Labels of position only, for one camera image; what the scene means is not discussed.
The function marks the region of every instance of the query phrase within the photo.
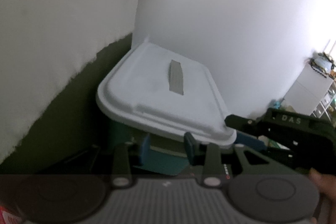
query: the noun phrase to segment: shelving unit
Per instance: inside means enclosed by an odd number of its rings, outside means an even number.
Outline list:
[[[333,81],[323,99],[319,102],[311,116],[332,122],[330,107],[336,111],[336,83]]]

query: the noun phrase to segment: red object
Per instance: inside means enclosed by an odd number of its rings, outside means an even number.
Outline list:
[[[22,218],[0,206],[0,224],[21,224]]]

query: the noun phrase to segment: metal screw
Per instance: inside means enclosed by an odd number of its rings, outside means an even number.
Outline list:
[[[219,178],[215,177],[209,177],[204,180],[204,184],[209,187],[216,187],[219,186],[221,183],[221,180]]]
[[[117,187],[124,187],[129,184],[129,180],[127,178],[115,178],[113,180],[113,185]]]

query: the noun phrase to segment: white cabinet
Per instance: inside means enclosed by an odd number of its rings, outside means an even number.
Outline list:
[[[324,77],[306,65],[284,98],[298,113],[330,120],[326,109],[335,93],[336,85],[330,77]]]

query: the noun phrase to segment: white wall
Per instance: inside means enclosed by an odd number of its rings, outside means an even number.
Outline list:
[[[335,0],[139,0],[132,45],[205,64],[229,110],[263,114],[336,32]]]
[[[137,0],[0,0],[0,162],[96,53],[132,32]]]

